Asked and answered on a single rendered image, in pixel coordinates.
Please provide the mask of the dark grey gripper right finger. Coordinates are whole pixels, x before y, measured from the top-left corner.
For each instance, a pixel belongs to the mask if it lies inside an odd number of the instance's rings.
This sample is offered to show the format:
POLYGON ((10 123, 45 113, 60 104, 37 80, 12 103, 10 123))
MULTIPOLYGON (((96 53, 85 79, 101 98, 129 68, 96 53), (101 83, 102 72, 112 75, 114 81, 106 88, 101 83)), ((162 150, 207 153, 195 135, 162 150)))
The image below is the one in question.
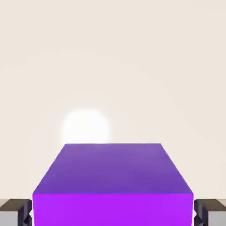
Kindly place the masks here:
POLYGON ((194 226, 226 226, 226 199, 196 199, 194 226))

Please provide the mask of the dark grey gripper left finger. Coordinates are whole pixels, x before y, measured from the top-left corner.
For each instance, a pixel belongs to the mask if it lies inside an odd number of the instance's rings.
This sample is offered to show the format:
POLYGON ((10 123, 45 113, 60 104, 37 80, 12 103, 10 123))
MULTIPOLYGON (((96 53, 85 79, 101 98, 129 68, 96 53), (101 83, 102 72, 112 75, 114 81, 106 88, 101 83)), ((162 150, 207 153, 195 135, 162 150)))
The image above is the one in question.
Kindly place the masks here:
POLYGON ((22 226, 32 207, 30 199, 0 199, 0 226, 22 226))

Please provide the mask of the small purple cube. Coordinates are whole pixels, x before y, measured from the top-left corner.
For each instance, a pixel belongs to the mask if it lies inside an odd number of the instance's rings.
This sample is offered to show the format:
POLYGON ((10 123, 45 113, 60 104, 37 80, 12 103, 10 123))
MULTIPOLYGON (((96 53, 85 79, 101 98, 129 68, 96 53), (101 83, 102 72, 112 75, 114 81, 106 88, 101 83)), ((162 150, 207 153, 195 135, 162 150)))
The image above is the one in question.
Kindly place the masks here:
POLYGON ((34 226, 192 226, 161 144, 66 144, 33 192, 34 226))

